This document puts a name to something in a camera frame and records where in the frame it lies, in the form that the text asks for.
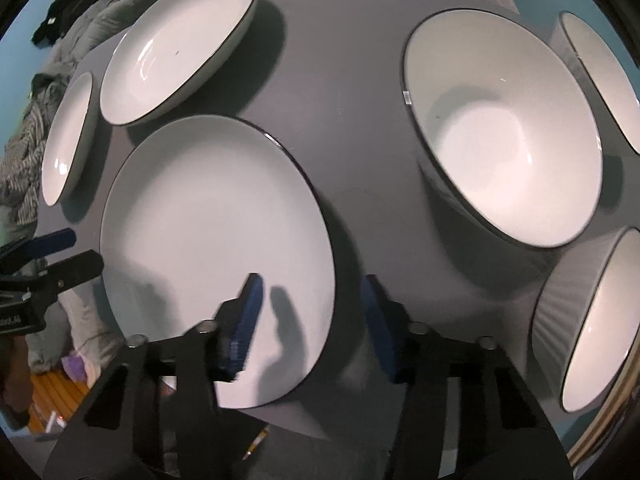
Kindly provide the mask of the person's left hand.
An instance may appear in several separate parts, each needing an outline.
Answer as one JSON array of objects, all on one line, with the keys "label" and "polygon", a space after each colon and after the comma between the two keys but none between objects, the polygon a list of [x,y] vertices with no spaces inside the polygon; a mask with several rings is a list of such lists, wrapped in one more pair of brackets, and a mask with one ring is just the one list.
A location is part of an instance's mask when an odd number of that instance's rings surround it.
[{"label": "person's left hand", "polygon": [[17,431],[28,425],[33,394],[25,337],[2,336],[1,413],[10,429]]}]

